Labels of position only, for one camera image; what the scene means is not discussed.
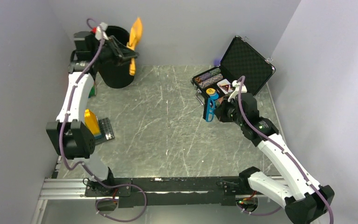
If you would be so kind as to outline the blue hand brush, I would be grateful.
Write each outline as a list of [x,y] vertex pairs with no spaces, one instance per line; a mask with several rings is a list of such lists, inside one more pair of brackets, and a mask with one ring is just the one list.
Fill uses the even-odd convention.
[[212,122],[214,119],[215,100],[213,100],[212,98],[208,98],[205,106],[205,121]]

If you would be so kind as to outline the yellow slotted scoop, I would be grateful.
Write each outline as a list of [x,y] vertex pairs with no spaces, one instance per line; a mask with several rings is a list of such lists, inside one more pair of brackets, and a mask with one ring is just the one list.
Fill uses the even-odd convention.
[[[138,17],[131,27],[129,41],[127,42],[127,48],[131,50],[135,50],[136,46],[139,44],[139,42],[142,39],[142,35],[143,35],[143,24],[141,18]],[[135,58],[132,58],[129,66],[129,74],[131,76],[135,76],[135,73],[136,73],[136,62],[135,62]]]

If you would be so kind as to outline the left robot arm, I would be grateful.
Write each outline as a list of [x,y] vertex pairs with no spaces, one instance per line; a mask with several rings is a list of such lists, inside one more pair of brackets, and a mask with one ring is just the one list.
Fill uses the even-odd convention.
[[95,151],[96,134],[86,123],[87,102],[97,74],[112,88],[123,88],[133,81],[129,70],[137,53],[127,47],[129,40],[130,33],[117,26],[109,26],[102,38],[96,36],[95,29],[74,34],[66,96],[55,121],[46,125],[66,168],[81,166],[89,175],[87,186],[103,196],[111,195],[116,184],[112,170]]

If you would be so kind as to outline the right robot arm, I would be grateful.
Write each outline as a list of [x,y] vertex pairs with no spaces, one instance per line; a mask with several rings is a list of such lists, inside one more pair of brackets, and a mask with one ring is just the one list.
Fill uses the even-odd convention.
[[285,180],[285,184],[251,167],[239,174],[239,190],[244,194],[257,191],[284,209],[294,224],[310,224],[328,213],[334,222],[331,202],[334,190],[322,186],[300,164],[285,145],[279,130],[268,118],[260,116],[257,101],[251,93],[241,93],[234,98],[224,96],[214,114],[220,122],[237,124],[246,139],[263,152]]

